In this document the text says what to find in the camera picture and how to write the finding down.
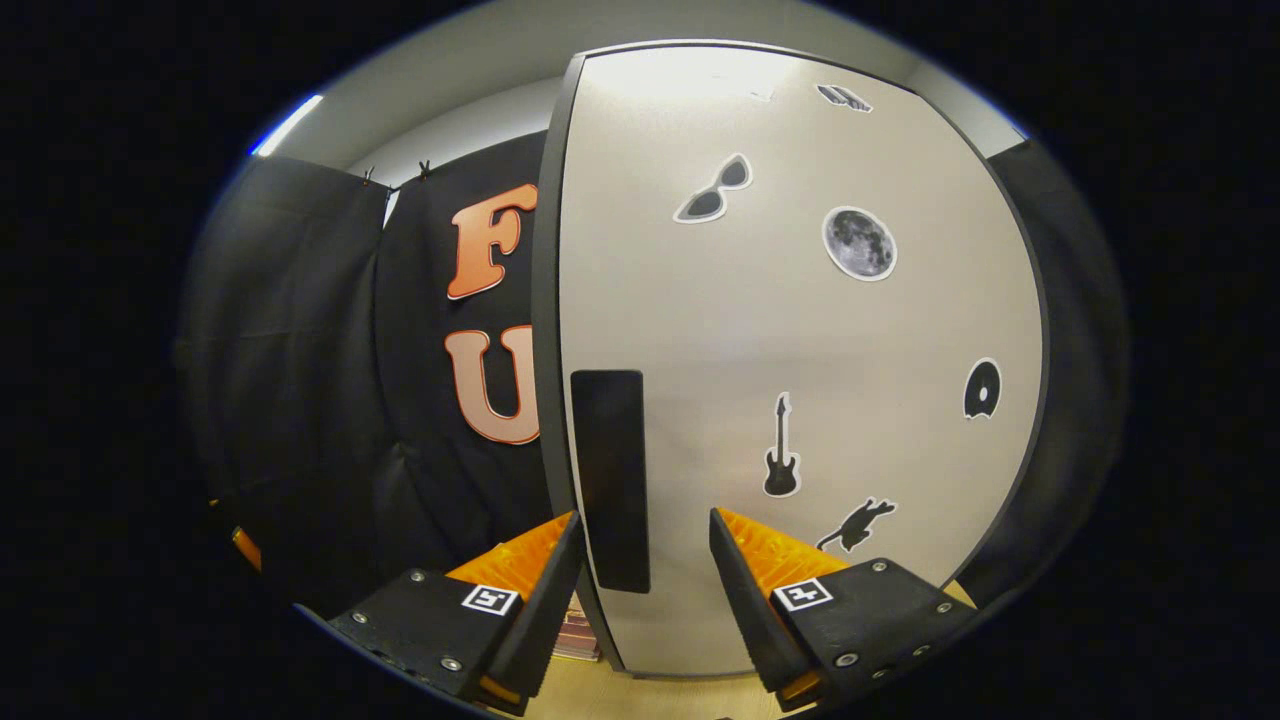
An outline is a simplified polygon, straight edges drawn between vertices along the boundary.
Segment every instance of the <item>guitar sticker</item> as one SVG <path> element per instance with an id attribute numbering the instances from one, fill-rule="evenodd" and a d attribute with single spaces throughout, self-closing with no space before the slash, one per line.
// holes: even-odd
<path id="1" fill-rule="evenodd" d="M 777 445 L 764 451 L 764 465 L 768 477 L 764 479 L 764 495 L 769 497 L 791 497 L 800 492 L 800 456 L 787 452 L 787 436 L 791 415 L 791 393 L 778 396 L 778 436 Z"/>
<path id="2" fill-rule="evenodd" d="M 851 552 L 854 546 L 872 537 L 872 523 L 876 521 L 876 518 L 888 515 L 895 510 L 897 510 L 897 506 L 888 500 L 882 500 L 877 503 L 874 497 L 868 497 L 861 507 L 850 512 L 849 518 L 845 518 L 845 521 L 840 524 L 840 529 L 818 541 L 817 547 L 822 550 L 824 544 L 840 538 L 840 544 L 845 548 L 845 552 Z"/>

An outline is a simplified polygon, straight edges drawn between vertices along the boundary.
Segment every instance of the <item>orange object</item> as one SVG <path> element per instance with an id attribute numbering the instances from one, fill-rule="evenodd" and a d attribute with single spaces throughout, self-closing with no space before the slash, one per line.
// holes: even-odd
<path id="1" fill-rule="evenodd" d="M 782 697 L 782 700 L 791 700 L 815 688 L 820 682 L 822 678 L 818 676 L 818 673 L 815 673 L 814 670 L 809 670 L 804 675 L 800 675 L 799 678 L 792 680 L 790 685 L 778 691 L 778 694 Z"/>
<path id="2" fill-rule="evenodd" d="M 785 536 L 737 512 L 717 507 L 737 542 L 737 551 L 768 598 L 774 589 L 849 568 L 814 546 Z"/>
<path id="3" fill-rule="evenodd" d="M 520 696 L 495 683 L 489 675 L 480 678 L 480 687 L 489 694 L 502 698 L 512 705 L 520 705 Z"/>
<path id="4" fill-rule="evenodd" d="M 499 544 L 445 573 L 447 578 L 477 585 L 516 591 L 525 602 L 556 550 L 571 512 L 543 523 L 527 533 Z"/>
<path id="5" fill-rule="evenodd" d="M 261 573 L 262 551 L 259 550 L 256 544 L 253 544 L 253 541 L 250 539 L 248 533 L 246 533 L 239 528 L 236 528 L 236 530 L 232 532 L 232 542 L 236 543 L 236 548 L 241 551 L 241 555 L 244 556 L 244 560 L 248 560 L 250 565 L 252 565 L 255 570 Z"/>
<path id="6" fill-rule="evenodd" d="M 969 597 L 969 593 L 966 593 L 965 589 L 960 587 L 960 583 L 951 580 L 950 583 L 947 583 L 947 587 L 942 588 L 942 592 L 950 594 L 951 597 L 959 600 L 960 602 L 968 605 L 969 607 L 978 610 L 978 606 L 973 602 L 973 598 Z"/>
<path id="7" fill-rule="evenodd" d="M 520 213 L 538 206 L 538 188 L 525 183 L 488 200 L 463 208 L 453 215 L 458 228 L 457 274 L 449 282 L 449 300 L 462 300 L 502 282 L 507 269 L 493 264 L 493 246 L 511 255 L 520 245 Z M 493 220 L 498 214 L 498 222 Z"/>

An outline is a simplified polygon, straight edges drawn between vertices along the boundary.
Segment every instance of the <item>white cabinet door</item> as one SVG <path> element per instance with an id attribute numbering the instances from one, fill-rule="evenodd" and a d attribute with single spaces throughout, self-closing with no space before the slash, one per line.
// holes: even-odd
<path id="1" fill-rule="evenodd" d="M 948 582 L 1029 451 L 1044 338 L 1018 222 L 947 120 L 782 53 L 618 51 L 582 64 L 561 181 L 575 482 L 572 374 L 643 377 L 650 587 L 599 588 L 626 669 L 751 670 L 714 506 Z M 780 398 L 799 460 L 771 495 Z"/>

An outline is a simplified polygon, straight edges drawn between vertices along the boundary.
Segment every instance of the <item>floor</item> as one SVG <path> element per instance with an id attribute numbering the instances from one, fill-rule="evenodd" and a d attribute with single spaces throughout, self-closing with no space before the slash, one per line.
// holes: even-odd
<path id="1" fill-rule="evenodd" d="M 755 675 L 717 679 L 645 679 L 614 673 L 604 660 L 552 657 L 543 688 L 529 701 L 527 720 L 776 720 L 778 701 Z M 509 717 L 497 712 L 498 716 Z"/>

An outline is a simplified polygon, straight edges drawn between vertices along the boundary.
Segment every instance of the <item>black curtain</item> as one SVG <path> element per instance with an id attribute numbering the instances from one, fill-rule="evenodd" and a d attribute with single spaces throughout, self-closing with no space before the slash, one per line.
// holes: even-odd
<path id="1" fill-rule="evenodd" d="M 394 464 L 370 316 L 387 190 L 251 158 L 195 246 L 175 345 L 211 496 L 268 583 L 325 614 L 381 577 L 370 487 Z"/>
<path id="2" fill-rule="evenodd" d="M 502 281 L 460 300 L 451 300 L 447 290 L 457 272 L 453 217 L 507 191 L 536 186 L 545 140 L 545 132 L 536 132 L 499 142 L 408 181 L 387 222 L 374 281 L 378 373 L 417 498 L 413 512 L 397 506 L 380 518 L 384 532 L 417 543 L 401 547 L 401 561 L 425 556 L 448 569 L 443 565 L 465 562 L 552 519 L 541 441 L 506 445 L 474 430 L 458 407 L 444 350 L 449 333 L 484 332 L 488 401 L 497 413 L 516 413 L 513 361 L 499 338 L 530 324 L 536 210 L 506 210 L 520 219 L 520 240 L 509 255 L 490 249 L 493 264 L 503 268 Z"/>

